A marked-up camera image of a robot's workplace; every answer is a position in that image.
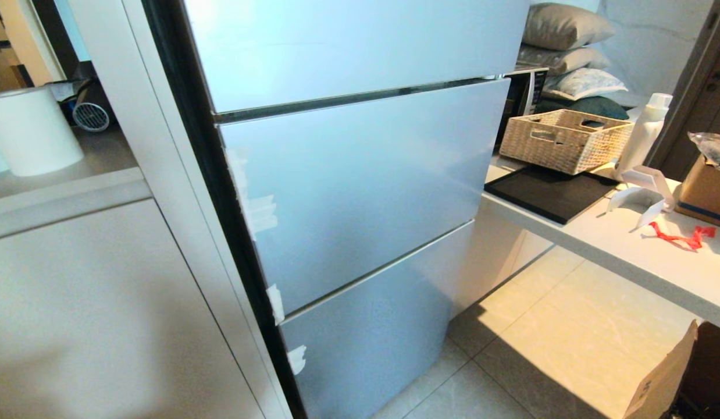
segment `white container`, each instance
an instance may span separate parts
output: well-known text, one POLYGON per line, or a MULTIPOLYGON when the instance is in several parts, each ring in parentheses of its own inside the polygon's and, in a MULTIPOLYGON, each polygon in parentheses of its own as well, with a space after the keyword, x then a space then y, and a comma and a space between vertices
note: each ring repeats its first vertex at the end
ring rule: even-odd
POLYGON ((48 87, 0 93, 0 152, 16 176, 54 172, 83 159, 48 87))
POLYGON ((644 159, 650 153, 652 144, 655 143, 657 136, 662 131, 665 124, 665 115, 668 114, 672 100, 673 96, 665 93, 654 93, 652 95, 650 102, 647 103, 647 106, 644 107, 641 115, 637 118, 634 130, 629 136, 629 141, 626 142, 621 157, 618 159, 615 170, 616 180, 623 181, 622 175, 624 172, 628 172, 644 163, 644 159))

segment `freezer drawer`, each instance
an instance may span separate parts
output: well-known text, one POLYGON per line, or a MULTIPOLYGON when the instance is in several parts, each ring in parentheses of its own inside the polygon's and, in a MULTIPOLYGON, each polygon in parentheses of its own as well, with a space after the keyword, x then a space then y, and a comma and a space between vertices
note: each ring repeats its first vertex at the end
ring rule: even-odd
POLYGON ((286 313, 474 218, 508 83, 219 128, 286 313))
POLYGON ((185 0, 215 112, 512 71, 527 0, 185 0))
POLYGON ((283 324, 311 418, 365 419, 440 353, 473 223, 283 324))

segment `red string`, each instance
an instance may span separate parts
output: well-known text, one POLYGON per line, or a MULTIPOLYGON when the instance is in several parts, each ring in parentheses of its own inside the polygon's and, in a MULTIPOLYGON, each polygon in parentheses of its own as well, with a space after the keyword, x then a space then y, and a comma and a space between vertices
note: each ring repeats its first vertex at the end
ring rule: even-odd
POLYGON ((657 225, 655 222, 651 222, 650 225, 652 228, 655 229, 655 233, 657 233, 657 236, 660 237, 660 239, 665 240, 666 242, 674 242, 676 240, 680 242, 684 242, 685 244, 688 244, 688 247, 690 247, 693 250, 701 249, 701 238, 702 236, 708 236, 708 237, 714 237, 717 233, 717 229, 713 226, 696 226, 696 228, 693 229, 693 236, 692 237, 682 237, 682 236, 668 236, 668 234, 663 233, 660 231, 660 226, 657 225))

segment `wicker basket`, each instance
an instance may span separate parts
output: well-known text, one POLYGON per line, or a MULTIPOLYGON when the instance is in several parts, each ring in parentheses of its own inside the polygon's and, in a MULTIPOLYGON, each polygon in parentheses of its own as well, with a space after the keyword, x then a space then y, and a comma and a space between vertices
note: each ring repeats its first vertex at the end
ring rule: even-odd
POLYGON ((618 157, 634 124, 569 109, 510 118, 500 154, 576 175, 618 157))

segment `cushion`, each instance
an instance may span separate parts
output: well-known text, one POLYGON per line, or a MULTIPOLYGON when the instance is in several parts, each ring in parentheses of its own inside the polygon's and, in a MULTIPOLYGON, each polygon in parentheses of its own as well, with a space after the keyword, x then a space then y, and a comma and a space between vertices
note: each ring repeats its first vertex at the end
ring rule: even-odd
POLYGON ((615 35, 611 23, 589 10, 558 3, 530 6, 523 42, 567 51, 615 35))
POLYGON ((583 68, 556 77, 546 77, 543 96, 576 101, 619 90, 628 91, 621 80, 604 70, 583 68))
POLYGON ((593 115, 626 121, 629 114, 620 104, 603 96, 582 98, 578 101, 565 101, 562 99, 544 99, 536 105, 536 113, 557 111, 557 109, 572 109, 573 111, 592 113, 593 115))
POLYGON ((611 64, 608 58, 605 58, 595 48, 583 47, 567 51, 554 51, 525 44, 520 45, 518 62, 548 67, 549 75, 560 75, 583 67, 605 69, 611 64))

